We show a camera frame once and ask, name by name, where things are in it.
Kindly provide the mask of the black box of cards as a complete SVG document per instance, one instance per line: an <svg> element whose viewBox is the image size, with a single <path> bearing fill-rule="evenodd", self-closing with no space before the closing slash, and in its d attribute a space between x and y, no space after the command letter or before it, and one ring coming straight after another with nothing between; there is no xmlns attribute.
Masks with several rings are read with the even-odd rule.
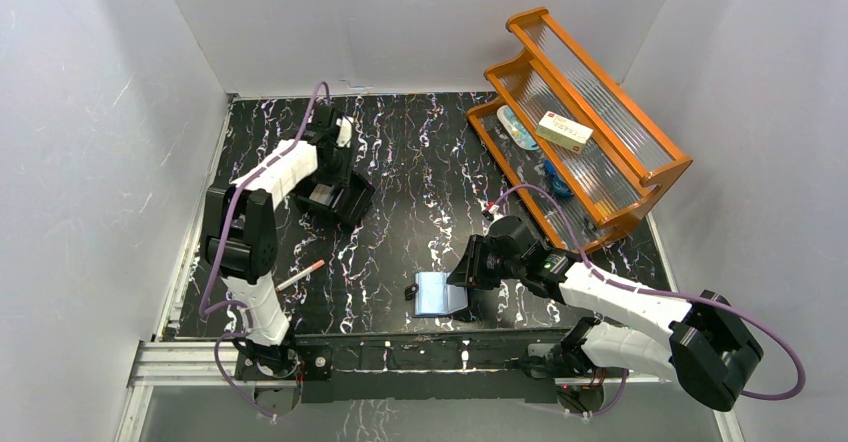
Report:
<svg viewBox="0 0 848 442"><path fill-rule="evenodd" d="M293 189L290 197L301 213L325 224L353 230L365 217L374 194L374 186L361 174L353 172L344 187L304 180Z"/></svg>

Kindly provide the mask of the black card holder wallet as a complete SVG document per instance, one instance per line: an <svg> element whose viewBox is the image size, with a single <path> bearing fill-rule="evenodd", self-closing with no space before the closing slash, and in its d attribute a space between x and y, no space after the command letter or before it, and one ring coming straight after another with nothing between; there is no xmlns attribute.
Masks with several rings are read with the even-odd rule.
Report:
<svg viewBox="0 0 848 442"><path fill-rule="evenodd" d="M413 303L416 318L451 316L468 308L469 297L465 287L447 282L448 273L419 272L405 287L404 297Z"/></svg>

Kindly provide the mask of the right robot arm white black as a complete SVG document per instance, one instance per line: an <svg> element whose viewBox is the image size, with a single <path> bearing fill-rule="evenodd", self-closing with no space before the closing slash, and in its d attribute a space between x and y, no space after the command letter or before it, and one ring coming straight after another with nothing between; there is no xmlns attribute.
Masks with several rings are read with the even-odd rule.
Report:
<svg viewBox="0 0 848 442"><path fill-rule="evenodd" d="M470 236L446 281L492 290L508 279L541 298L592 313L547 353L524 358L534 377L628 369L676 382L702 405L728 412L764 355L722 296L705 291L692 303L653 295L643 284L588 267L577 253L549 245L516 216Z"/></svg>

